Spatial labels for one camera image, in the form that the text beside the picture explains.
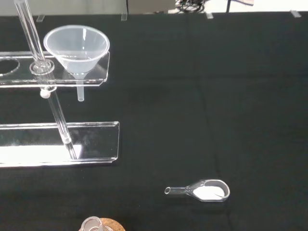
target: vertical support rod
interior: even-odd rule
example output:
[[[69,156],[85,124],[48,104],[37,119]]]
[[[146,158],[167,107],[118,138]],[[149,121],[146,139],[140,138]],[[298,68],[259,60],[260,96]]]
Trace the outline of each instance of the vertical support rod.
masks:
[[[45,61],[42,47],[39,43],[38,32],[35,28],[33,17],[27,0],[14,0],[21,26],[29,44],[33,59],[35,62]]]
[[[32,52],[32,56],[35,61],[35,68],[33,70],[34,72],[36,71],[38,72],[38,75],[40,77],[39,79],[41,79],[41,81],[43,82],[44,73],[46,73],[47,74],[46,76],[48,77],[53,77],[53,74],[50,73],[51,69],[48,69],[47,62],[45,61],[45,56],[42,47],[40,45],[38,32],[36,30],[28,2],[27,0],[14,0],[14,3],[16,5],[19,14],[19,19],[23,27],[27,42],[29,44],[29,48]],[[48,97],[45,98],[46,99],[48,98],[49,106],[53,113],[53,117],[57,123],[63,144],[68,149],[71,158],[76,159],[76,154],[72,144],[72,139],[66,125],[66,121],[62,112],[62,108],[57,93],[55,92],[55,89],[53,90],[50,89],[51,89],[50,87],[41,88],[41,91],[45,92],[49,91],[50,94],[48,95]]]

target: white wall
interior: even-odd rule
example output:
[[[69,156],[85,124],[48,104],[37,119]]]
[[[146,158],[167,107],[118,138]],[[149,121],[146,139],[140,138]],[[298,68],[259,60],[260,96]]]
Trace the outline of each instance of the white wall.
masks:
[[[121,14],[126,0],[28,0],[31,12],[39,14]],[[0,15],[17,15],[13,0],[0,0]]]

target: acrylic stand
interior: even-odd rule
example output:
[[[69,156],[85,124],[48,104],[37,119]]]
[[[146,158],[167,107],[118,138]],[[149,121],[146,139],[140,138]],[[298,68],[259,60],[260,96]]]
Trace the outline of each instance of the acrylic stand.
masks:
[[[0,88],[39,87],[56,123],[0,125],[0,167],[111,163],[118,157],[119,122],[66,123],[58,87],[100,86],[107,80],[109,52],[82,80],[43,52],[26,0],[15,0],[31,52],[2,52],[16,67],[0,74]]]

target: acrylic base plate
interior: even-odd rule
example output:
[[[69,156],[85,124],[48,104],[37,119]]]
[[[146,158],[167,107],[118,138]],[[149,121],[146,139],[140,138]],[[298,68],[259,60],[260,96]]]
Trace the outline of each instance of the acrylic base plate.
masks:
[[[77,160],[71,160],[55,123],[0,125],[0,167],[111,163],[118,158],[120,123],[67,123]]]

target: white powder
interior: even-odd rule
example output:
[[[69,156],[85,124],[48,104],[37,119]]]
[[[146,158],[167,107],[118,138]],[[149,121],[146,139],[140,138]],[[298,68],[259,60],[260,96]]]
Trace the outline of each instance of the white powder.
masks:
[[[201,200],[221,200],[225,196],[225,192],[217,186],[201,186],[193,191],[196,197]]]

